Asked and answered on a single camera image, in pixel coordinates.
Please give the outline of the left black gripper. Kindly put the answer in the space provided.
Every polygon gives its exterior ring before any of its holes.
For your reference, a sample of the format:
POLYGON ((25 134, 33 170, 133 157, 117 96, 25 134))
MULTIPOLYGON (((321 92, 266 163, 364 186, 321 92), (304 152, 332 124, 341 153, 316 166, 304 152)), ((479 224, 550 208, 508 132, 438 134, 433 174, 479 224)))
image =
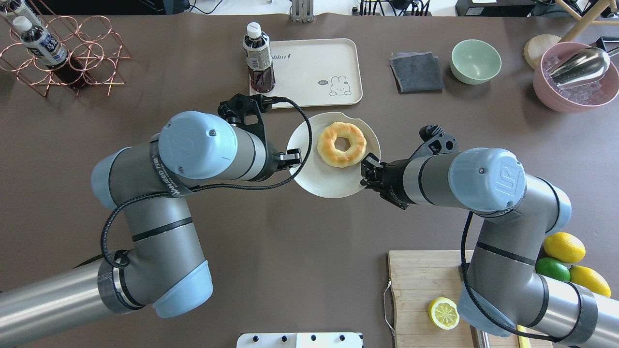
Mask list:
POLYGON ((290 170, 298 167, 301 163, 302 154, 300 148, 290 148, 286 150, 286 152, 281 152, 274 147, 267 147, 264 165, 264 180, 270 178, 276 171, 290 170))

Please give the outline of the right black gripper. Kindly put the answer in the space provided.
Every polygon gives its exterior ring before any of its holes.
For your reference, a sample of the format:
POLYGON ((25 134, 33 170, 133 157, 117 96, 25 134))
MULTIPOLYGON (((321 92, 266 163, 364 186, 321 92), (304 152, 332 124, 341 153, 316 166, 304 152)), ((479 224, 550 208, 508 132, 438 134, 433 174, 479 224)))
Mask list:
POLYGON ((362 160, 362 180, 364 188, 374 189, 380 197, 402 210, 412 203, 405 193, 404 170, 408 161, 380 162, 373 153, 367 154, 362 160))

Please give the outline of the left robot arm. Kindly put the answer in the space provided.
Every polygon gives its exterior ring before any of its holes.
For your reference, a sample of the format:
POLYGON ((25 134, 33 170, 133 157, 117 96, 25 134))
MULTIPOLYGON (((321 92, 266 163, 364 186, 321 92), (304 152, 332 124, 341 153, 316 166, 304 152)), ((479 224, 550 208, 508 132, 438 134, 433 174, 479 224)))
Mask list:
POLYGON ((301 162, 300 150, 277 152, 263 126, 233 126, 195 111, 170 119, 148 143, 100 161, 91 187, 121 211, 131 250, 1 295, 1 346, 15 347, 152 305, 164 319, 200 306, 213 292, 208 263, 186 196, 210 180, 262 181, 301 162))

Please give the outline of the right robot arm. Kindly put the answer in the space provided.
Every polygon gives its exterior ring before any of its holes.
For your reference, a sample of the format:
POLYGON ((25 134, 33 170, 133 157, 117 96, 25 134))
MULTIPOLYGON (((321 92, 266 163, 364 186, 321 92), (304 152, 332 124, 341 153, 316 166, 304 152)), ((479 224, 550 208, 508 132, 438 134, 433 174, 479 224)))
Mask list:
POLYGON ((419 148, 408 159, 362 161, 362 185, 406 209, 412 203, 466 209, 484 219, 463 265, 458 312, 472 326, 508 337, 519 324, 537 339, 580 348, 618 346, 618 302, 535 273, 546 236, 571 216, 568 196, 526 174, 504 148, 419 148))

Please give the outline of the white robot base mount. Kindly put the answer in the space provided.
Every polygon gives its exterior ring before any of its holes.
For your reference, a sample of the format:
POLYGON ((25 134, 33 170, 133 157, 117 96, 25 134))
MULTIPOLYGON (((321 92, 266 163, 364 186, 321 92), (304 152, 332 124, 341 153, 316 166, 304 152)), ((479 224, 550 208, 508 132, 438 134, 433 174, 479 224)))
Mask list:
POLYGON ((362 333, 300 332, 246 333, 236 343, 237 348, 363 348, 362 333))

